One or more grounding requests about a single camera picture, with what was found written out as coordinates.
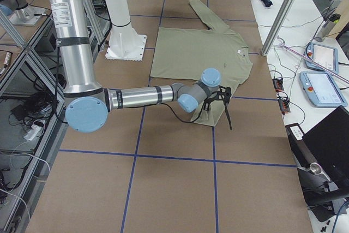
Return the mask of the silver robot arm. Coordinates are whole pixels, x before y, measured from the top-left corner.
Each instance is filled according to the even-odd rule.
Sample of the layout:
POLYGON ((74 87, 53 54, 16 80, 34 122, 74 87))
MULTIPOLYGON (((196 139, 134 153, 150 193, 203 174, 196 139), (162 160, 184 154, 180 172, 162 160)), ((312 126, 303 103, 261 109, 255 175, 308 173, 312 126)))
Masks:
MULTIPOLYGON (((176 101, 186 112, 216 98, 221 75, 215 68, 203 71, 190 86, 182 83, 131 89, 103 88, 96 80, 92 50, 87 32, 86 0, 49 0, 57 33, 67 85, 64 89, 67 123, 78 132, 100 129, 114 109, 138 108, 176 101)), ((105 0, 111 20, 107 57, 139 61, 147 37, 131 25, 127 0, 105 0)))
POLYGON ((13 25, 32 26, 47 15, 46 8, 34 7, 27 0, 1 0, 1 12, 13 25))

